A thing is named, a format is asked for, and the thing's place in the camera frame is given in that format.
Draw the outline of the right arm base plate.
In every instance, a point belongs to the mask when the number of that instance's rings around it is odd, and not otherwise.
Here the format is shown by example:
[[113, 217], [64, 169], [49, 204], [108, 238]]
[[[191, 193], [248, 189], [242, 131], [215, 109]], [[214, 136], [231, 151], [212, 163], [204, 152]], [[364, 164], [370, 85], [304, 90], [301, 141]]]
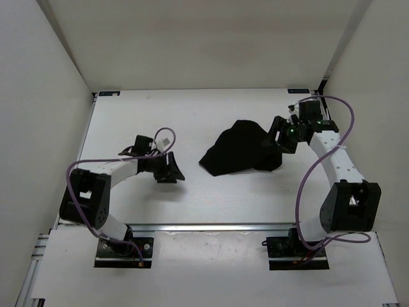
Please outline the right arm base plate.
[[267, 237], [261, 242], [268, 253], [270, 271], [329, 270], [325, 250], [311, 251], [289, 237]]

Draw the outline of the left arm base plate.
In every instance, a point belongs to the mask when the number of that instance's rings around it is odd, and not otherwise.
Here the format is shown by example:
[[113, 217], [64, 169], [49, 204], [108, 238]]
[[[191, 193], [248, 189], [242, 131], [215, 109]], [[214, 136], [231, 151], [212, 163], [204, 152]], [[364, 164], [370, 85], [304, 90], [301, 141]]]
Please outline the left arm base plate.
[[143, 256], [140, 262], [139, 253], [133, 246], [127, 244], [114, 245], [99, 239], [96, 247], [95, 268], [110, 269], [150, 269], [153, 259], [153, 237], [134, 236], [132, 242], [139, 248]]

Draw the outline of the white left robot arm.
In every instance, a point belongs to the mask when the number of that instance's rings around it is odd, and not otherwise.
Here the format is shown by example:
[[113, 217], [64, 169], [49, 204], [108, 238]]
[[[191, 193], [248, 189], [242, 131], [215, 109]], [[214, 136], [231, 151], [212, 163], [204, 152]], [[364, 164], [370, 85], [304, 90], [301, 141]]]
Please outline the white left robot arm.
[[130, 227], [110, 213], [111, 189], [140, 173], [152, 173], [157, 183], [184, 181], [173, 152], [142, 159], [107, 159], [96, 170], [77, 168], [66, 171], [66, 191], [59, 209], [60, 218], [83, 224], [97, 238], [110, 244], [120, 256], [135, 246]]

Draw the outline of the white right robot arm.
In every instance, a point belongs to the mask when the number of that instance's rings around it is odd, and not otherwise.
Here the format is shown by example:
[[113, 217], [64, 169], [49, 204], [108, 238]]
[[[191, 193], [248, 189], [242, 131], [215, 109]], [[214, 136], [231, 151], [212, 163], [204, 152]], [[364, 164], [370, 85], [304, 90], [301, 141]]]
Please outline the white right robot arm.
[[[318, 160], [307, 170], [298, 188], [295, 204], [297, 233], [287, 239], [287, 248], [293, 255], [303, 255], [308, 249], [317, 250], [330, 240], [340, 240], [346, 233], [366, 233], [373, 229], [380, 202], [381, 188], [368, 182], [357, 170], [346, 152], [345, 137], [332, 120], [299, 120], [276, 116], [269, 138], [282, 152], [293, 154], [299, 143], [306, 142]], [[302, 191], [314, 168], [321, 165], [330, 184], [330, 190], [318, 213], [300, 219]]]

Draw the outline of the black skirt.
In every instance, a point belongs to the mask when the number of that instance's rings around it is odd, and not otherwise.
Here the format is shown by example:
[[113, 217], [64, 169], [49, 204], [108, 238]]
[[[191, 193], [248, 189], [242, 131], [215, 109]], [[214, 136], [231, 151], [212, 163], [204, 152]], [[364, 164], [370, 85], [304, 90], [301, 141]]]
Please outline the black skirt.
[[273, 171], [282, 165], [282, 153], [275, 145], [263, 145], [267, 136], [258, 123], [237, 120], [221, 133], [199, 165], [214, 177], [250, 169]]

